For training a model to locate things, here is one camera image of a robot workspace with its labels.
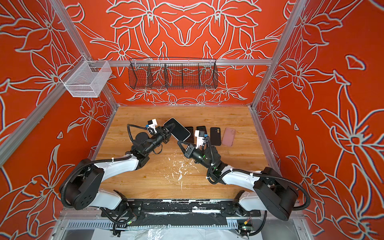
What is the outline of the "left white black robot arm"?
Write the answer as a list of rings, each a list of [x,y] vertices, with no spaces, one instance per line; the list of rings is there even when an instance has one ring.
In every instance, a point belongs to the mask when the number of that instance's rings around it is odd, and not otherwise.
[[[175,126],[150,124],[140,127],[128,124],[127,131],[133,144],[131,149],[120,158],[80,161],[60,187],[63,206],[75,210],[86,207],[115,210],[125,196],[118,191],[102,190],[101,183],[143,168],[150,160],[150,154],[169,142]]]

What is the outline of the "dark phone case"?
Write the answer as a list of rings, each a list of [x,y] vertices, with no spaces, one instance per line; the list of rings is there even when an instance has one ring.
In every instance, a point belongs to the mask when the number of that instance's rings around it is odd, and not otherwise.
[[[210,139],[213,146],[220,146],[221,142],[221,129],[219,127],[210,128]]]

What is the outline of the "phone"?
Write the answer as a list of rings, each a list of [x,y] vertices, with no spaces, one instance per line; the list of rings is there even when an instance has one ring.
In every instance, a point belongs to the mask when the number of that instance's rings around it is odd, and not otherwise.
[[[175,118],[170,118],[168,121],[164,123],[164,125],[174,123],[176,126],[174,130],[171,132],[171,134],[178,140],[178,141],[185,141],[190,133],[189,131],[181,125]]]
[[[186,127],[186,129],[189,131],[190,135],[189,137],[185,140],[185,142],[189,143],[189,144],[194,144],[195,142],[195,139],[194,139],[194,134],[195,134],[195,131],[194,131],[194,127]]]
[[[198,130],[200,132],[204,132],[205,135],[207,134],[206,126],[197,126],[196,130]]]

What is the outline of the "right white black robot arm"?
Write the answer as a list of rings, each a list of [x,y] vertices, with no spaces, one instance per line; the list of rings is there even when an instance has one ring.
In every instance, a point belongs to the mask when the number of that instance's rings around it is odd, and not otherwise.
[[[301,185],[283,178],[274,169],[266,167],[259,172],[234,168],[221,161],[214,146],[204,150],[178,141],[182,153],[207,169],[206,179],[212,184],[234,185],[245,190],[239,192],[235,204],[251,212],[266,211],[279,220],[287,221],[293,211],[301,211],[311,204],[311,197]]]

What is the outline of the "pink phone case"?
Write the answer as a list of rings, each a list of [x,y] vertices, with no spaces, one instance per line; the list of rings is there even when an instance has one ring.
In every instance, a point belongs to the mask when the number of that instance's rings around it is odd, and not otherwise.
[[[222,137],[222,145],[232,147],[234,144],[234,139],[236,135],[236,130],[233,128],[225,128]]]

